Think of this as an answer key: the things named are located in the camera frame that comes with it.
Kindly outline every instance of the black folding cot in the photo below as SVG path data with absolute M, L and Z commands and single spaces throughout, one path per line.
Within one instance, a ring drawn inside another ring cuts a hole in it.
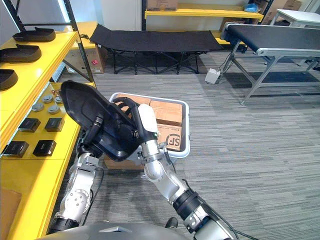
M 172 68 L 176 68 L 176 74 L 179 74 L 181 67 L 187 67 L 198 74 L 197 57 L 223 49 L 210 31 L 123 31 L 110 30 L 98 24 L 90 40 L 112 53 L 115 74 L 129 67 L 134 67 L 136 75 L 138 67 L 153 74 L 161 74 Z M 124 55 L 128 53 L 133 54 L 132 59 Z M 138 58 L 138 54 L 152 56 L 155 70 L 144 65 Z M 157 59 L 159 55 L 173 61 L 173 64 L 158 70 Z M 125 60 L 126 65 L 117 69 L 116 57 Z M 196 69 L 186 64 L 192 58 L 195 58 Z

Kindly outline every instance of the black metal frame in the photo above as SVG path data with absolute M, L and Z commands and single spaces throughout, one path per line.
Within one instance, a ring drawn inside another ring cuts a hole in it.
M 87 55 L 85 52 L 85 48 L 82 44 L 82 40 L 80 38 L 80 34 L 79 34 L 79 30 L 78 30 L 78 26 L 75 20 L 75 16 L 73 13 L 73 10 L 71 8 L 71 4 L 69 0 L 63 0 L 64 2 L 64 6 L 66 8 L 66 11 L 68 13 L 68 17 L 70 19 L 70 22 L 47 22 L 47 23 L 25 23 L 23 24 L 20 17 L 18 16 L 18 10 L 19 10 L 19 4 L 20 4 L 20 0 L 17 0 L 16 3 L 16 7 L 14 7 L 13 3 L 11 2 L 11 0 L 3 0 L 3 3 L 5 4 L 6 8 L 9 11 L 9 14 L 11 15 L 15 25 L 17 26 L 17 28 L 19 29 L 20 32 L 26 31 L 25 26 L 72 26 L 72 29 L 74 32 L 77 31 L 78 33 L 78 38 L 77 38 L 77 43 L 78 43 L 78 47 L 82 56 L 82 60 L 84 62 L 85 65 L 85 69 L 88 73 L 88 76 L 84 75 L 83 73 L 81 74 L 81 76 L 83 76 L 85 79 L 87 79 L 89 82 L 94 83 L 94 76 L 91 72 L 90 66 L 89 66 L 89 62 L 87 59 Z M 72 66 L 70 63 L 67 63 L 67 61 L 63 60 L 63 62 L 65 64 L 67 64 L 68 66 L 70 66 L 72 69 L 74 69 L 77 73 L 80 73 L 80 71 L 78 69 L 76 69 L 74 66 Z
M 205 51 L 192 51 L 192 52 L 177 52 L 180 54 L 179 59 L 176 59 L 175 57 L 171 56 L 169 52 L 159 52 L 159 51 L 148 51 L 148 52 L 138 52 L 138 51 L 124 51 L 124 50 L 117 50 L 113 48 L 107 48 L 109 52 L 112 53 L 113 56 L 113 72 L 114 74 L 118 74 L 119 72 L 129 68 L 129 67 L 134 67 L 134 73 L 135 75 L 138 74 L 138 67 L 143 68 L 147 71 L 149 71 L 152 74 L 162 74 L 172 68 L 176 68 L 176 74 L 178 75 L 180 73 L 181 67 L 186 67 L 190 70 L 192 70 L 195 74 L 199 74 L 199 67 L 198 67 L 198 56 L 201 54 L 206 54 L 207 52 Z M 124 56 L 124 53 L 133 53 L 134 58 L 130 59 L 126 56 Z M 154 68 L 155 71 L 152 70 L 150 67 L 147 67 L 140 63 L 138 61 L 138 53 L 150 53 L 150 56 L 154 56 Z M 158 61 L 157 58 L 159 55 L 165 56 L 166 58 L 169 58 L 170 60 L 174 61 L 174 64 L 171 66 L 166 67 L 165 69 L 162 69 L 158 71 Z M 123 60 L 127 62 L 127 64 L 121 68 L 117 69 L 117 59 L 116 57 L 121 57 Z M 196 69 L 194 69 L 191 66 L 183 65 L 183 63 L 189 61 L 190 59 L 195 58 L 195 64 L 196 64 Z

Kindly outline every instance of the white plastic crate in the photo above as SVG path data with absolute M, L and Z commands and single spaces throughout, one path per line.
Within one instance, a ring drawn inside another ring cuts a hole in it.
M 156 100 L 156 101 L 161 101 L 161 102 L 181 104 L 182 105 L 182 124 L 181 124 L 180 151 L 168 150 L 168 153 L 169 153 L 169 156 L 170 156 L 172 162 L 175 162 L 177 159 L 185 158 L 189 155 L 189 153 L 190 153 L 189 106 L 186 102 L 180 101 L 180 100 L 168 99 L 168 98 L 130 94 L 130 93 L 125 93 L 125 92 L 116 92 L 116 93 L 112 94 L 109 101 L 112 103 L 113 99 L 115 99 L 118 94 L 126 94 L 126 95 L 131 95 L 131 96 L 149 98 L 151 100 Z M 131 154 L 127 159 L 132 160 L 132 161 L 136 162 L 137 165 L 139 165 L 140 161 L 138 160 L 138 152 L 140 152 L 140 151 L 142 151 L 141 146 L 139 146 L 137 148 L 137 150 L 135 150 L 135 152 L 133 154 Z

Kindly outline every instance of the metal joint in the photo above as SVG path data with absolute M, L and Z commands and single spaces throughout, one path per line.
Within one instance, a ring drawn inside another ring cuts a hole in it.
M 186 229 L 188 229 L 189 232 L 192 233 L 199 228 L 203 219 L 207 216 L 209 215 L 205 212 L 203 207 L 200 205 L 195 209 L 195 211 L 190 213 L 190 215 L 184 220 L 183 225 L 186 227 Z

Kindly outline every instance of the black cable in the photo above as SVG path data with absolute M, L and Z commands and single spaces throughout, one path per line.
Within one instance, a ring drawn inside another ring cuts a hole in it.
M 192 192 L 194 192 L 193 189 L 189 186 L 188 181 L 187 181 L 186 179 L 182 179 L 182 180 L 185 182 L 185 184 L 187 185 L 187 187 L 188 187 Z M 198 198 L 199 198 L 201 201 L 203 201 L 204 203 L 206 203 L 206 201 L 203 200 L 200 196 L 198 196 Z M 230 227 L 230 224 L 229 224 L 219 213 L 217 213 L 209 204 L 207 204 L 207 205 L 209 206 L 209 208 L 210 208 L 219 218 L 221 218 L 222 221 L 224 221 L 224 222 L 228 225 L 228 228 L 229 228 L 231 231 L 233 231 L 233 233 L 235 233 L 234 235 L 235 235 L 236 237 L 237 237 L 237 234 L 240 234 L 240 235 L 242 235 L 242 236 L 244 236 L 244 237 L 246 237 L 246 238 L 248 238 L 248 239 L 251 239 L 251 240 L 259 240 L 258 238 L 255 238 L 255 237 L 250 236 L 250 235 L 248 235 L 248 234 L 246 234 L 246 233 L 244 233 L 244 232 L 241 232 L 241 231 L 238 231 L 238 230 L 234 229 L 232 226 Z
M 176 174 L 176 173 L 177 173 L 176 167 L 175 167 L 174 163 L 171 161 L 171 158 L 170 158 L 170 156 L 169 156 L 168 151 L 165 150 L 165 151 L 164 151 L 164 155 L 165 155 L 165 158 L 166 158 L 167 162 L 172 164 L 174 173 Z
M 223 64 L 225 64 L 225 62 L 227 61 L 228 57 L 230 56 L 231 52 L 228 54 L 228 56 L 226 56 L 224 62 L 218 67 L 218 71 L 219 69 L 222 67 Z
M 228 66 L 228 68 L 225 70 L 225 73 L 231 68 L 231 66 L 234 64 L 234 61 L 232 60 L 231 64 Z
M 259 240 L 258 238 L 255 238 L 255 237 L 253 237 L 253 236 L 250 236 L 250 235 L 248 235 L 248 234 L 245 234 L 244 232 L 241 232 L 241 231 L 238 231 L 237 229 L 234 229 L 238 234 L 240 234 L 240 235 L 242 235 L 242 236 L 244 236 L 244 237 L 246 237 L 246 238 L 248 238 L 248 239 L 252 239 L 252 240 Z
M 89 206 L 89 208 L 88 208 L 88 210 L 87 210 L 87 212 L 86 212 L 86 214 L 85 214 L 85 217 L 84 217 L 82 226 L 85 225 L 85 223 L 86 223 L 86 221 L 87 221 L 87 217 L 88 217 L 88 215 L 89 215 L 90 209 L 91 209 L 92 205 L 94 204 L 94 201 L 95 201 L 95 199 L 96 199 L 96 196 L 97 196 L 97 194 L 98 194 L 98 192 L 99 192 L 99 189 L 100 189 L 100 187 L 101 187 L 101 183 L 102 183 L 102 181 L 103 181 L 103 179 L 104 179 L 104 176 L 105 176 L 105 171 L 104 171 L 104 169 L 103 169 L 102 167 L 101 167 L 100 169 L 102 170 L 101 180 L 100 180 L 100 182 L 99 182 L 99 185 L 98 185 L 98 188 L 97 188 L 97 190 L 96 190 L 96 192 L 95 192 L 95 195 L 92 197 L 92 200 L 91 200 L 91 202 L 90 202 L 90 206 Z
M 89 36 L 87 34 L 80 34 L 80 38 L 89 40 Z
M 174 173 L 176 174 L 176 173 L 177 173 L 177 171 L 176 171 L 176 167 L 175 167 L 174 163 L 171 161 L 171 159 L 170 159 L 170 162 L 171 162 L 171 164 L 172 164 L 173 171 L 174 171 Z
M 189 188 L 192 192 L 195 192 L 195 191 L 189 186 L 188 181 L 187 181 L 186 179 L 182 179 L 182 180 L 185 181 L 185 184 L 188 186 L 188 188 Z M 228 225 L 228 227 L 229 227 L 229 228 L 231 229 L 231 231 L 234 233 L 236 239 L 239 240 L 239 236 L 238 236 L 236 230 L 231 226 L 231 224 L 230 224 L 227 220 L 225 220 L 219 213 L 217 213 L 202 197 L 200 197 L 200 196 L 198 195 L 198 198 L 199 198 L 200 201 L 202 201 L 203 203 L 207 204 L 207 206 L 211 209 L 211 211 L 214 212 L 214 214 L 216 214 L 222 221 L 224 221 L 225 224 Z

